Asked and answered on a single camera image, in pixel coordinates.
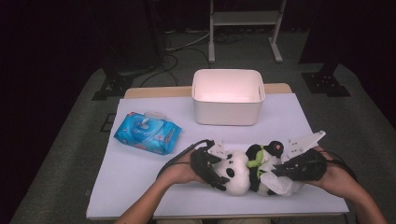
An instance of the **white tabletop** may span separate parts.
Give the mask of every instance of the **white tabletop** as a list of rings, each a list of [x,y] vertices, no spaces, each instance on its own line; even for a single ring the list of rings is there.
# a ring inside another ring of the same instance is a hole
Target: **white tabletop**
[[[174,153],[161,156],[125,146],[115,139],[115,131],[132,111],[141,114],[161,112],[181,127]],[[121,99],[106,155],[92,191],[87,218],[119,217],[146,191],[167,161],[200,140],[223,140],[226,150],[246,150],[250,145],[266,145],[273,140],[286,145],[291,138],[311,133],[293,93],[268,94],[262,104],[259,121],[253,126],[200,125],[194,120],[191,97]],[[154,217],[280,217],[346,212],[344,199],[309,185],[304,185],[291,196],[265,197],[250,191],[235,197],[210,186],[189,183],[170,188]]]

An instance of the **gray carpet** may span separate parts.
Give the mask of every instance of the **gray carpet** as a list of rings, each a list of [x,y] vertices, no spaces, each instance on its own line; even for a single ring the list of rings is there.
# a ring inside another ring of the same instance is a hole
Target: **gray carpet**
[[[364,91],[358,78],[341,64],[334,75],[347,88],[350,97],[328,97],[309,91],[301,73],[317,72],[321,64],[298,64],[307,33],[280,33],[278,46],[283,63],[275,62],[268,35],[245,34],[239,42],[216,45],[216,62],[210,64],[211,68],[254,69],[262,74],[264,82],[288,83],[297,94],[312,130],[327,133],[319,143],[349,164],[361,184],[373,195],[388,222],[396,223],[394,129]],[[197,35],[171,34],[167,43],[169,47],[177,47],[195,38]],[[191,85],[194,72],[208,68],[204,55],[192,49],[199,49],[207,55],[207,44],[172,53],[177,57],[177,66],[171,72],[177,79],[170,73],[163,73],[145,82],[144,87],[175,86],[176,81],[179,86]],[[175,62],[174,57],[167,56],[163,66],[170,68]],[[136,78],[133,87],[139,87],[151,75]],[[105,74],[101,69],[92,74],[12,223],[112,222],[85,218],[109,137],[109,133],[100,130],[107,114],[116,112],[120,99],[108,97],[105,101],[92,101],[104,80]],[[353,212],[347,217],[350,223],[354,223]],[[342,217],[283,217],[274,218],[274,221],[345,223]]]

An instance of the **blue wet wipes package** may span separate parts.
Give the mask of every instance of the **blue wet wipes package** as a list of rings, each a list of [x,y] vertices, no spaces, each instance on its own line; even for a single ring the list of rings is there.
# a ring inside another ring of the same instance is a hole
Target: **blue wet wipes package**
[[[166,155],[172,152],[180,132],[181,128],[171,121],[131,112],[114,137],[127,146]]]

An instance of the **panda face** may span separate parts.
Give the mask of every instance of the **panda face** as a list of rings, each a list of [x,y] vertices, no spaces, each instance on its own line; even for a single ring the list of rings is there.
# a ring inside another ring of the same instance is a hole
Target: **panda face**
[[[242,150],[228,150],[227,159],[213,165],[219,175],[230,179],[223,185],[224,191],[231,195],[243,195],[249,187],[248,156]]]

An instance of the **human arm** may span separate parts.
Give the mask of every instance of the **human arm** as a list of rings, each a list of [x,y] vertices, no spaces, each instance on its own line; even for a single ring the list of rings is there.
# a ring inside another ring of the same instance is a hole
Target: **human arm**
[[[327,153],[322,155],[328,160],[332,160]],[[371,195],[352,176],[339,165],[328,163],[327,171],[318,181],[306,181],[330,194],[345,198],[352,202],[360,224],[383,224],[388,223],[382,215]]]
[[[185,184],[191,181],[204,183],[190,167],[192,152],[193,150],[177,160],[175,165],[169,166],[115,224],[146,224],[160,204],[163,195],[174,184]]]

